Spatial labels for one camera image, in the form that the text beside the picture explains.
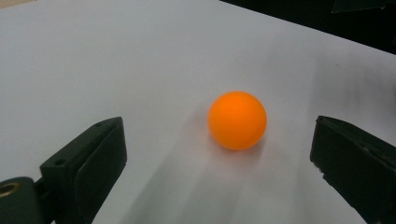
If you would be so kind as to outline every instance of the tabletop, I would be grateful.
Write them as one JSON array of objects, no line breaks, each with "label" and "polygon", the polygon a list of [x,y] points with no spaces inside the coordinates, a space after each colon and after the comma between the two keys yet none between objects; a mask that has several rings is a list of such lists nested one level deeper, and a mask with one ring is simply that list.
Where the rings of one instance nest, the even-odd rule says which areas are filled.
[{"label": "tabletop", "polygon": [[[214,0],[40,0],[0,10],[0,180],[121,116],[128,163],[93,223],[364,223],[309,153],[318,115],[396,145],[396,57]],[[268,126],[243,152],[206,115],[227,91]]]}]

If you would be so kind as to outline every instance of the white table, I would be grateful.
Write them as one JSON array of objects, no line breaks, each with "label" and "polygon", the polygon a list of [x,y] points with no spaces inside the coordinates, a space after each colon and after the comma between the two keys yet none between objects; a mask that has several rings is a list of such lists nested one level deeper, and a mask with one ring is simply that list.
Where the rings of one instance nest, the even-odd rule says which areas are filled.
[{"label": "white table", "polygon": [[[261,143],[206,128],[256,95]],[[0,180],[122,116],[129,160],[94,223],[364,223],[309,153],[318,115],[396,145],[396,56],[214,0],[39,0],[0,10]]]}]

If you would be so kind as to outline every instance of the ping pong ball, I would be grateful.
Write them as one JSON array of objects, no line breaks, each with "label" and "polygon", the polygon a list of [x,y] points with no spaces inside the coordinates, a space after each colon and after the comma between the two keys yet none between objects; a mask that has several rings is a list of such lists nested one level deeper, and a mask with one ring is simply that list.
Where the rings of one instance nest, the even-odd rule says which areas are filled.
[{"label": "ping pong ball", "polygon": [[244,91],[231,91],[210,107],[207,124],[218,144],[231,150],[245,150],[264,135],[267,115],[256,97]]}]

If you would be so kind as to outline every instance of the orange sphere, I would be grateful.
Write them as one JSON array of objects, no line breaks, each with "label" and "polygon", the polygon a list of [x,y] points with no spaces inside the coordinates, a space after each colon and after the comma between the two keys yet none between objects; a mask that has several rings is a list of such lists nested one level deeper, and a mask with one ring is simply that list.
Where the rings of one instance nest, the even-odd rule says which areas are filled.
[{"label": "orange sphere", "polygon": [[256,145],[264,135],[267,115],[256,97],[231,91],[213,103],[207,123],[210,134],[221,146],[244,150]]}]

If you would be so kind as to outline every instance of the gray surface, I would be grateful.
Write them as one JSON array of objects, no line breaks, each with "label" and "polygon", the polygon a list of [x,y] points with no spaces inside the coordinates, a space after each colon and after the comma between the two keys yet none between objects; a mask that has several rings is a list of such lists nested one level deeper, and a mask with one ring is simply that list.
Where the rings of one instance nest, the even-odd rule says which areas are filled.
[{"label": "gray surface", "polygon": [[[129,162],[94,223],[363,223],[309,161],[317,115],[396,145],[394,55],[218,1],[47,1],[0,11],[0,179],[102,119]],[[231,153],[210,104],[256,95],[263,141]]]}]

